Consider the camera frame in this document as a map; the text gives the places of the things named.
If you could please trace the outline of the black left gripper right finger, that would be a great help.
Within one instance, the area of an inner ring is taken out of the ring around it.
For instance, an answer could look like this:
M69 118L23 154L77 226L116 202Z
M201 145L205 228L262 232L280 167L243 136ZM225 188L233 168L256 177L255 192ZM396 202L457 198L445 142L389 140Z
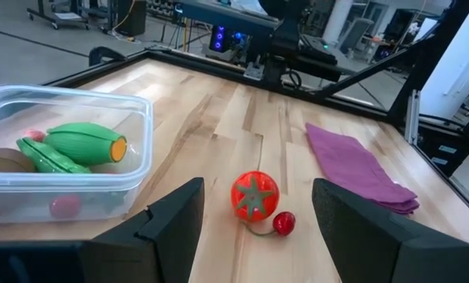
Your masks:
M339 277L364 283L469 283L469 243L317 178L312 202Z

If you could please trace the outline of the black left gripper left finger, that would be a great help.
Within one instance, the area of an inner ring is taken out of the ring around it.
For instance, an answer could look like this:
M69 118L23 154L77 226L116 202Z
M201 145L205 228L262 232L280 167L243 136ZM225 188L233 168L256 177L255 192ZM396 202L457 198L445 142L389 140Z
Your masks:
M0 283L187 282L203 206L195 177L90 240L0 241Z

